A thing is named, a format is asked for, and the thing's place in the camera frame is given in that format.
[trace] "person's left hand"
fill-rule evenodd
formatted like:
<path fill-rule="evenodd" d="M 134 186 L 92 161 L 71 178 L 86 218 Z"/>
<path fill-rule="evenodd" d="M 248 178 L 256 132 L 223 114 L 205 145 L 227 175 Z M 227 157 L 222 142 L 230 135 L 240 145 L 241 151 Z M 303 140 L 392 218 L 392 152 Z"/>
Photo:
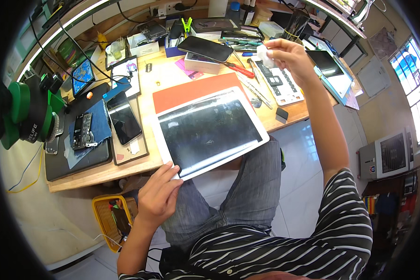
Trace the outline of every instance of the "person's left hand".
<path fill-rule="evenodd" d="M 156 230 L 176 210 L 177 193 L 184 180 L 171 180 L 179 171 L 172 162 L 162 165 L 138 192 L 138 215 L 144 227 Z"/>

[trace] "blue screen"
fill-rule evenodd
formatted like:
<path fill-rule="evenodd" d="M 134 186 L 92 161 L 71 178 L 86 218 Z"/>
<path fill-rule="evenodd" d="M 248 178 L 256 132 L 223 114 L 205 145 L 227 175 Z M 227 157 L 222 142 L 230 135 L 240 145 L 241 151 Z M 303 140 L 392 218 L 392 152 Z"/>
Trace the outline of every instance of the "blue screen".
<path fill-rule="evenodd" d="M 81 65 L 73 71 L 73 77 L 87 82 L 94 78 L 92 65 L 88 59 L 84 60 Z M 75 96 L 85 87 L 85 85 L 87 85 L 87 83 L 81 81 L 73 80 L 73 96 Z"/>

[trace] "led light strip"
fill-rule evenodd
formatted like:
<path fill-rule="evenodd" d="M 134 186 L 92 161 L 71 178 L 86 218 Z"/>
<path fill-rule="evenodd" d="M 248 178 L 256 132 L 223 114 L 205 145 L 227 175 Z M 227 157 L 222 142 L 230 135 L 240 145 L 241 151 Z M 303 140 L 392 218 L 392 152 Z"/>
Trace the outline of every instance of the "led light strip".
<path fill-rule="evenodd" d="M 321 4 L 313 1 L 313 0 L 303 0 L 303 2 L 308 2 L 311 5 L 317 6 L 319 8 L 322 9 L 323 12 L 327 12 L 330 15 L 334 16 L 335 18 L 339 19 L 340 21 L 342 21 L 342 23 L 344 23 L 345 25 L 347 25 L 351 30 L 353 30 L 356 34 L 358 34 L 361 38 L 365 39 L 366 37 L 359 32 L 358 30 L 356 30 L 355 28 L 353 28 L 350 23 L 348 21 L 346 21 L 345 19 L 343 19 L 342 17 L 340 17 L 339 15 L 335 14 L 334 12 L 330 11 L 328 8 L 322 6 Z"/>
<path fill-rule="evenodd" d="M 82 15 L 84 15 L 85 13 L 89 12 L 90 10 L 100 6 L 103 3 L 109 2 L 110 0 L 101 0 L 95 4 L 93 4 L 92 6 L 90 6 L 89 8 L 86 8 L 84 11 L 80 12 L 79 14 L 75 15 L 71 20 L 69 20 L 68 22 L 66 22 L 65 24 L 63 24 L 63 28 L 66 28 L 68 25 L 70 25 L 71 23 L 73 23 L 75 20 L 79 19 L 79 17 L 81 17 Z M 42 47 L 46 47 L 60 32 L 62 31 L 61 28 L 59 28 L 58 30 L 56 30 L 56 32 L 50 36 L 50 38 L 48 38 L 47 41 L 45 41 L 44 43 L 42 43 Z M 20 79 L 22 79 L 23 74 L 25 73 L 26 70 L 29 70 L 29 66 L 30 64 L 33 62 L 33 60 L 38 56 L 38 54 L 42 51 L 42 49 L 39 47 L 39 44 L 37 44 L 36 42 L 36 46 L 38 46 L 38 50 L 36 51 L 36 53 L 33 55 L 33 57 L 28 61 L 28 63 L 26 64 L 25 68 L 22 70 L 22 73 L 20 73 L 19 78 L 17 79 L 17 81 L 20 81 Z"/>

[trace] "window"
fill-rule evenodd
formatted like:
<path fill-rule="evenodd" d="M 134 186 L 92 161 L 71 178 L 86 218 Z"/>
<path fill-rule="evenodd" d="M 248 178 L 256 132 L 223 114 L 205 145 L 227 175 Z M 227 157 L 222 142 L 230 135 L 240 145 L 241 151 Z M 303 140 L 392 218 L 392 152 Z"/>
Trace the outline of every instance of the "window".
<path fill-rule="evenodd" d="M 395 70 L 414 118 L 417 143 L 420 145 L 420 50 L 411 36 L 389 59 Z"/>

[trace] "gray jeans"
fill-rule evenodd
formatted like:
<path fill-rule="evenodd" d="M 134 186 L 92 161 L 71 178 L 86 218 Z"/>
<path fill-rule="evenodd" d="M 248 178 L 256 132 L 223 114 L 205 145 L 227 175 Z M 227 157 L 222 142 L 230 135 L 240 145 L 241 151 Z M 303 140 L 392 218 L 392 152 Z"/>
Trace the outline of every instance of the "gray jeans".
<path fill-rule="evenodd" d="M 220 210 L 210 207 L 192 180 L 179 189 L 176 212 L 162 224 L 171 245 L 186 251 L 198 238 L 227 225 L 271 227 L 280 198 L 281 158 L 278 141 L 243 156 L 241 168 Z"/>

